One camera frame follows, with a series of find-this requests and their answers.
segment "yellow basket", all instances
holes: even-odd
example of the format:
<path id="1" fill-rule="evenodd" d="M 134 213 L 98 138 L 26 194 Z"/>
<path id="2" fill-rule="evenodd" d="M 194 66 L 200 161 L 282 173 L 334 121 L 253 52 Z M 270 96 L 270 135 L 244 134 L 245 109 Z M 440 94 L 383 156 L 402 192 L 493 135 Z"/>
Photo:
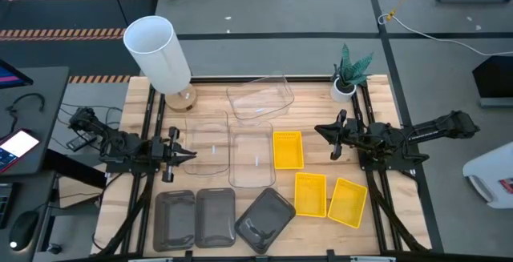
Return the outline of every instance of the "yellow basket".
<path id="1" fill-rule="evenodd" d="M 326 176 L 296 173 L 294 207 L 300 216 L 326 217 Z"/>
<path id="2" fill-rule="evenodd" d="M 302 169 L 305 166 L 300 131 L 275 131 L 273 151 L 277 170 Z"/>
<path id="3" fill-rule="evenodd" d="M 352 228 L 358 229 L 366 205 L 367 188 L 343 178 L 337 179 L 337 186 L 329 205 L 328 217 Z"/>

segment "lamp shade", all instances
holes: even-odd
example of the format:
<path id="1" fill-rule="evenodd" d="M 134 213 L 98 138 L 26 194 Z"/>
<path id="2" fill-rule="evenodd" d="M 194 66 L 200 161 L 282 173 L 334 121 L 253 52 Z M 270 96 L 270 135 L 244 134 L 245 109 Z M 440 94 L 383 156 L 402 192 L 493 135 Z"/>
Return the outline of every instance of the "lamp shade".
<path id="1" fill-rule="evenodd" d="M 125 47 L 158 92 L 173 95 L 191 81 L 191 70 L 173 25 L 159 16 L 133 22 L 123 36 Z"/>

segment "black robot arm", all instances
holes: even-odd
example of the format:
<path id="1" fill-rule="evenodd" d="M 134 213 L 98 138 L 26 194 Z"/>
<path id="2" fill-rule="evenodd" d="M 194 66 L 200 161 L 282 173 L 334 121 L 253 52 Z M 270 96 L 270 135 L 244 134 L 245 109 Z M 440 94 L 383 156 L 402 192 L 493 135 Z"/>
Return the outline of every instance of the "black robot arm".
<path id="1" fill-rule="evenodd" d="M 432 139 L 447 137 L 467 139 L 479 131 L 471 117 L 462 111 L 452 111 L 448 115 L 418 125 L 397 129 L 389 123 L 371 123 L 366 131 L 358 131 L 356 119 L 346 119 L 347 111 L 341 110 L 337 121 L 330 125 L 317 125 L 315 130 L 334 146 L 331 160 L 341 156 L 341 145 L 356 147 L 363 150 L 375 163 L 387 163 L 394 155 L 402 159 L 421 163 L 429 158 L 424 154 L 409 153 L 409 146 Z"/>
<path id="2" fill-rule="evenodd" d="M 75 112 L 70 118 L 69 128 L 101 136 L 100 160 L 107 165 L 115 165 L 120 172 L 156 172 L 160 163 L 166 163 L 162 180 L 172 182 L 172 167 L 196 157 L 195 152 L 183 149 L 176 142 L 180 137 L 180 130 L 176 127 L 169 128 L 169 139 L 153 137 L 142 140 L 137 134 L 118 131 L 100 122 L 89 107 L 80 107 Z"/>

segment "white container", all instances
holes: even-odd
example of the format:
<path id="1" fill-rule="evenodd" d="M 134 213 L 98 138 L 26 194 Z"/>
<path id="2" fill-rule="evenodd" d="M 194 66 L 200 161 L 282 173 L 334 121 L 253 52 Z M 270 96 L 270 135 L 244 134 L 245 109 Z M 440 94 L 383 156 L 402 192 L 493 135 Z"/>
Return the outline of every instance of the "white container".
<path id="1" fill-rule="evenodd" d="M 356 92 L 356 86 L 354 86 L 354 89 L 350 93 L 343 93 L 337 89 L 337 78 L 335 82 L 333 83 L 333 87 L 331 87 L 331 99 L 335 102 L 343 103 L 343 102 L 349 102 L 351 100 L 351 96 Z"/>
<path id="2" fill-rule="evenodd" d="M 191 70 L 167 19 L 148 16 L 136 20 L 125 30 L 123 42 L 158 92 L 173 95 L 191 81 Z"/>
<path id="3" fill-rule="evenodd" d="M 465 164 L 463 175 L 492 208 L 513 208 L 513 142 Z"/>

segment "lamp base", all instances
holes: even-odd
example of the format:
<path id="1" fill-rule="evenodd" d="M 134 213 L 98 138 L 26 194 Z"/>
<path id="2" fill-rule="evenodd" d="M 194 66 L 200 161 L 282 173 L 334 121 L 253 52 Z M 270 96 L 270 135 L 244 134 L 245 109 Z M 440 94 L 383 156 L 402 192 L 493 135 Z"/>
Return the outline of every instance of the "lamp base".
<path id="1" fill-rule="evenodd" d="M 173 111 L 185 112 L 191 110 L 196 104 L 196 89 L 188 84 L 185 90 L 178 94 L 166 95 L 166 104 Z"/>

